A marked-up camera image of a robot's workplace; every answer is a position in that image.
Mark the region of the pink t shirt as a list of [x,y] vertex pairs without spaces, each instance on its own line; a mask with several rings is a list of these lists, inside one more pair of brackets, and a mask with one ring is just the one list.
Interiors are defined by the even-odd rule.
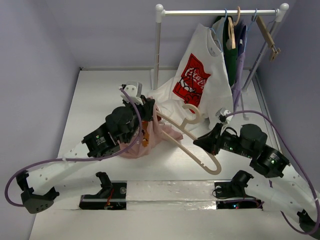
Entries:
[[164,123],[160,116],[157,116],[156,110],[158,106],[153,107],[153,121],[142,121],[142,137],[130,149],[121,153],[119,156],[126,159],[137,159],[149,155],[151,150],[160,142],[165,140],[165,135],[168,134],[177,141],[183,139],[183,135],[174,130],[170,125]]

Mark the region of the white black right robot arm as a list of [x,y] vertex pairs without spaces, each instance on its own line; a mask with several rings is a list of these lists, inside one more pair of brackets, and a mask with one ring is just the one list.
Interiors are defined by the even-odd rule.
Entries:
[[215,184],[218,199],[257,198],[299,224],[299,233],[320,238],[320,194],[277,149],[266,144],[267,134],[255,124],[245,124],[240,134],[222,123],[193,144],[209,154],[221,150],[248,158],[249,170],[238,170],[230,181]]

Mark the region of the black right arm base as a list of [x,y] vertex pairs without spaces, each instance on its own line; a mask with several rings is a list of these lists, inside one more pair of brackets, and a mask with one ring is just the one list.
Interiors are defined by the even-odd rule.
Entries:
[[263,201],[249,196],[245,192],[249,180],[254,177],[244,171],[239,170],[230,181],[218,181],[214,184],[212,196],[217,199],[216,208],[218,210],[229,209],[263,209]]

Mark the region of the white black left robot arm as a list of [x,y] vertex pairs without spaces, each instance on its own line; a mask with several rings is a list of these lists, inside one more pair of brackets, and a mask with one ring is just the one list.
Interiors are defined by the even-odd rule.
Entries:
[[15,176],[21,189],[21,207],[30,214],[50,208],[61,195],[58,184],[83,167],[108,158],[124,155],[145,143],[144,124],[154,120],[155,100],[125,98],[123,105],[107,115],[105,122],[83,137],[63,158],[34,163]]

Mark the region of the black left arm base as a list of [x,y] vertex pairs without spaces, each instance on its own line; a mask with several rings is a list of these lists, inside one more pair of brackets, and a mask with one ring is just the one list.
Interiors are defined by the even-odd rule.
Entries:
[[97,172],[100,190],[96,194],[82,195],[79,201],[81,210],[126,210],[127,182],[111,181],[106,172]]

